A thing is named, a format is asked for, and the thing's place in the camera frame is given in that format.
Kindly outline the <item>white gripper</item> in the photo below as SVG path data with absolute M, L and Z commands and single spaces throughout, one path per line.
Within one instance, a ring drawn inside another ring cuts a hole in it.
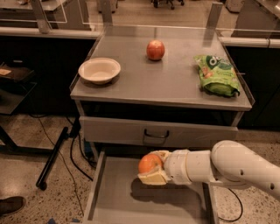
M 156 167 L 137 176 L 141 182 L 150 186 L 163 186 L 168 182 L 175 185 L 190 185 L 193 183 L 207 183 L 232 189 L 246 189 L 249 185 L 237 179 L 226 178 L 214 167 L 210 150 L 154 150 L 151 160 L 164 163 L 164 169 Z

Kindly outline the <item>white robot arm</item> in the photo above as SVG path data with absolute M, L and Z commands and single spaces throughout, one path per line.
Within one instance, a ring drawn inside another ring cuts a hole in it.
M 150 186 L 197 182 L 234 189 L 254 186 L 280 200 L 280 167 L 230 140 L 211 150 L 152 151 L 140 160 L 138 177 Z

